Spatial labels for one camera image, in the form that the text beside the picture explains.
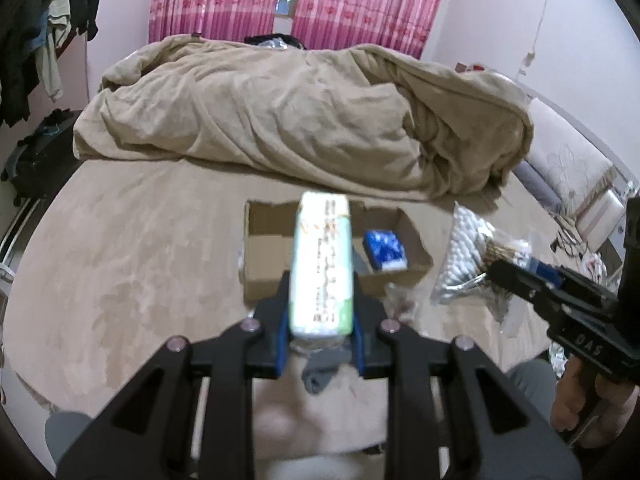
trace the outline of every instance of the beige blanket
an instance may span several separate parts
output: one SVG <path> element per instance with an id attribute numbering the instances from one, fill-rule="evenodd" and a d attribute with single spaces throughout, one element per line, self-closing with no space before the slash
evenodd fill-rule
<path id="1" fill-rule="evenodd" d="M 104 74 L 76 153 L 189 155 L 396 200 L 504 182 L 527 153 L 526 95 L 376 45 L 272 50 L 173 36 Z"/>

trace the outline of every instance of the pillow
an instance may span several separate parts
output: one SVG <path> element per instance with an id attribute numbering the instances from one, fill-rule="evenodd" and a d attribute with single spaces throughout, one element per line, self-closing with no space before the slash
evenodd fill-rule
<path id="1" fill-rule="evenodd" d="M 513 168 L 513 174 L 518 177 L 525 189 L 533 195 L 543 208 L 556 214 L 562 211 L 562 200 L 560 200 L 558 194 L 551 189 L 545 179 L 526 160 L 522 160 L 520 164 Z"/>
<path id="2" fill-rule="evenodd" d="M 562 213 L 577 218 L 613 182 L 616 168 L 564 118 L 539 99 L 529 104 L 534 123 L 526 159 L 562 200 Z"/>

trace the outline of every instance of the green and white package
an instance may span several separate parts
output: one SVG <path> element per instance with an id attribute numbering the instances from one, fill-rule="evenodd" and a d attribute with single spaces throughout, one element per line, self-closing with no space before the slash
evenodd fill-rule
<path id="1" fill-rule="evenodd" d="M 344 195 L 306 191 L 300 199 L 289 284 L 289 328 L 300 339 L 351 334 L 351 220 Z"/>

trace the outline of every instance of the screw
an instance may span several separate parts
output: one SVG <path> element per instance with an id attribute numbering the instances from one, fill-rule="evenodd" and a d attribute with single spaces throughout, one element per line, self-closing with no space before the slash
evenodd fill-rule
<path id="1" fill-rule="evenodd" d="M 181 335 L 175 335 L 166 342 L 166 347 L 171 352 L 181 352 L 182 350 L 187 348 L 187 343 L 188 341 Z"/>
<path id="2" fill-rule="evenodd" d="M 247 317 L 242 320 L 242 323 L 240 323 L 240 328 L 245 332 L 256 332 L 257 330 L 260 330 L 260 321 L 254 317 Z"/>
<path id="3" fill-rule="evenodd" d="M 459 335 L 456 338 L 456 346 L 465 352 L 471 350 L 476 343 L 468 335 Z"/>
<path id="4" fill-rule="evenodd" d="M 389 334 L 393 334 L 402 328 L 402 325 L 397 319 L 386 318 L 380 322 L 380 328 L 384 332 L 388 332 Z"/>

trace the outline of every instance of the gray pillow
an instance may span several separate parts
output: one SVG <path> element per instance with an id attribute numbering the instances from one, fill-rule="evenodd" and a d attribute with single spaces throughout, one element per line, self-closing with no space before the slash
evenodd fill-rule
<path id="1" fill-rule="evenodd" d="M 558 194 L 551 189 L 545 179 L 526 160 L 521 161 L 520 164 L 513 168 L 513 173 L 543 208 L 552 213 L 562 211 L 562 200 L 560 200 Z"/>

